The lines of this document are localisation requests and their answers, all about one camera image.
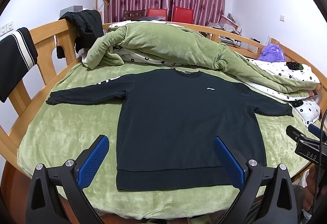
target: black sweatshirt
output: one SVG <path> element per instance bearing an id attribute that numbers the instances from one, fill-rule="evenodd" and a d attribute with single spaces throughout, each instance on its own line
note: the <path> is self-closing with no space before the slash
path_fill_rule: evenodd
<path id="1" fill-rule="evenodd" d="M 123 99 L 117 128 L 118 190 L 150 191 L 230 184 L 213 151 L 223 135 L 247 160 L 266 166 L 254 113 L 292 115 L 292 107 L 241 83 L 156 69 L 51 92 L 48 104 Z"/>

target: green blanket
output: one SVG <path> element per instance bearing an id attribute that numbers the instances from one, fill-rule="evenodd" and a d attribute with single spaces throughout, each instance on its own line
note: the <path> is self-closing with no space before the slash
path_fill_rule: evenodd
<path id="1" fill-rule="evenodd" d="M 97 67 L 94 70 L 78 64 L 53 88 L 53 91 L 82 87 L 123 74 L 141 73 L 164 66 L 125 63 L 115 67 Z M 180 71 L 196 71 L 195 68 L 177 67 Z M 232 82 L 239 82 L 231 75 L 210 69 L 201 71 Z M 101 105 L 51 106 L 43 104 L 28 127 L 18 150 L 18 165 L 31 177 L 35 166 L 62 165 L 68 159 L 78 157 L 99 134 L 109 138 L 110 150 L 93 182 L 84 189 L 91 204 L 101 211 L 121 216 L 141 218 L 177 218 L 212 213 L 229 207 L 238 194 L 232 186 L 213 186 L 174 191 L 128 192 L 116 189 L 116 131 L 121 101 Z M 268 117 L 257 115 L 267 153 L 268 166 L 287 165 L 293 176 L 307 161 L 294 153 L 295 142 L 285 133 L 291 124 L 309 136 L 295 110 L 289 116 Z"/>
<path id="2" fill-rule="evenodd" d="M 114 46 L 152 59 L 221 70 L 283 93 L 314 90 L 317 85 L 271 75 L 225 44 L 213 42 L 194 30 L 149 22 L 127 24 L 98 38 L 84 64 L 91 69 L 124 64 L 113 53 Z"/>

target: wooden bed frame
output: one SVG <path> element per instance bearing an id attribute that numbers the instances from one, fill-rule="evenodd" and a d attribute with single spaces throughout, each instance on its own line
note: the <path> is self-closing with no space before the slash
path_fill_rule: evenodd
<path id="1" fill-rule="evenodd" d="M 258 48 L 258 53 L 256 54 L 245 49 L 230 47 L 232 50 L 235 50 L 238 53 L 250 58 L 257 59 L 259 53 L 261 53 L 261 49 L 264 47 L 264 45 L 248 38 L 215 28 L 183 23 L 175 24 L 188 27 L 195 31 L 208 33 L 208 37 L 215 42 L 219 41 L 219 36 L 224 36 L 253 45 Z M 109 25 L 110 24 L 103 24 L 103 29 L 109 29 Z M 80 62 L 80 58 L 76 58 L 74 50 L 76 28 L 68 21 L 55 21 L 32 29 L 30 32 L 39 55 L 37 65 L 40 69 L 45 86 L 35 95 L 33 99 L 31 99 L 26 91 L 23 81 L 21 80 L 9 95 L 9 100 L 18 114 L 18 119 L 8 134 L 6 134 L 0 126 L 0 154 L 19 171 L 22 170 L 17 165 L 17 149 L 27 131 L 29 123 L 39 111 L 53 86 L 59 80 L 61 80 L 74 65 Z M 271 42 L 279 43 L 275 39 L 272 39 Z M 56 74 L 52 61 L 52 52 L 55 49 L 56 44 L 63 47 L 67 62 L 67 66 L 58 74 Z M 327 78 L 306 59 L 302 58 L 300 55 L 281 44 L 279 44 L 279 46 L 283 49 L 288 61 L 296 61 L 309 65 L 312 68 L 313 73 L 319 78 L 321 82 L 321 84 L 319 84 L 317 87 L 317 89 L 321 92 L 321 101 L 319 106 L 322 112 L 324 112 L 324 110 L 327 108 Z"/>

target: black jacket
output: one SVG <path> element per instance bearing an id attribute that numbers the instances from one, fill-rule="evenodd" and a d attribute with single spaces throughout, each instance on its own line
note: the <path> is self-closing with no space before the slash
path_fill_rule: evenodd
<path id="1" fill-rule="evenodd" d="M 19 81 L 38 63 L 38 53 L 26 27 L 0 41 L 0 101 L 5 102 Z"/>
<path id="2" fill-rule="evenodd" d="M 95 40 L 104 35 L 101 15 L 96 10 L 67 12 L 60 19 L 66 19 L 76 25 L 77 32 L 79 33 L 79 37 L 75 39 L 76 52 L 79 52 L 83 48 L 91 48 Z M 65 57 L 61 46 L 57 46 L 57 57 L 59 59 Z"/>
<path id="3" fill-rule="evenodd" d="M 127 74 L 51 92 L 47 103 L 94 105 L 112 98 L 123 99 L 116 185 L 128 191 L 230 184 L 214 153 L 214 138 L 223 135 L 246 160 L 267 166 L 255 113 L 293 116 L 290 105 L 244 84 L 175 69 Z"/>

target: black cable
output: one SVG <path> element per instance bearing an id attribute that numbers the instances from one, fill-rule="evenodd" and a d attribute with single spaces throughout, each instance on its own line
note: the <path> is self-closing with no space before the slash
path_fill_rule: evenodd
<path id="1" fill-rule="evenodd" d="M 317 177 L 316 177 L 316 188 L 315 188 L 315 195 L 313 196 L 313 203 L 312 203 L 312 215 L 315 212 L 316 207 L 316 199 L 318 194 L 318 185 L 319 185 L 319 175 L 320 175 L 320 166 L 321 166 L 321 159 L 322 159 L 322 149 L 323 149 L 323 132 L 324 132 L 324 122 L 327 115 L 327 110 L 324 112 L 324 116 L 321 119 L 321 125 L 320 125 L 320 138 L 319 138 L 319 163 L 318 163 L 318 169 L 317 169 Z"/>

